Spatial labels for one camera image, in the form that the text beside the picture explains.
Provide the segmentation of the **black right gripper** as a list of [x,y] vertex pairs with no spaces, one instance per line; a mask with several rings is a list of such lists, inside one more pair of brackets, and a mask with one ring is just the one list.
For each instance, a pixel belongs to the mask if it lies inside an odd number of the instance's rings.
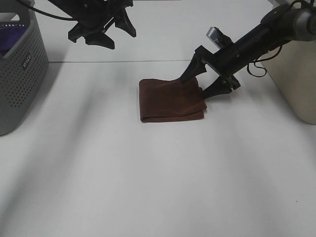
[[238,41],[219,49],[214,54],[205,47],[195,50],[187,69],[179,77],[186,83],[196,76],[206,73],[205,65],[210,66],[219,76],[208,88],[202,91],[202,98],[229,94],[240,87],[234,74],[269,50],[269,29],[258,25]]

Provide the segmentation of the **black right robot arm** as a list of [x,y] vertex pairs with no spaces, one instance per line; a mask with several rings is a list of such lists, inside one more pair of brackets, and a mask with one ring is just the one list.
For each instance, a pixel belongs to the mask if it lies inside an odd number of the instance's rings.
[[260,62],[260,57],[276,48],[281,49],[290,41],[314,41],[316,39],[316,8],[312,3],[300,1],[301,7],[282,4],[267,13],[260,24],[233,42],[219,28],[211,27],[207,37],[219,48],[211,53],[199,46],[187,69],[180,76],[186,83],[206,72],[210,66],[219,76],[202,92],[204,99],[229,94],[240,87],[234,74],[251,63]]

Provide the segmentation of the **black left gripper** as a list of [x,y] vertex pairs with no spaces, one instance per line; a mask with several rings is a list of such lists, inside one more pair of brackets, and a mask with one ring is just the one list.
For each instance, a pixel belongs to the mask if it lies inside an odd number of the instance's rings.
[[131,0],[69,0],[68,14],[78,23],[68,32],[68,39],[76,42],[83,37],[87,45],[115,49],[115,42],[106,35],[112,25],[133,38],[137,35],[126,12],[132,6]]

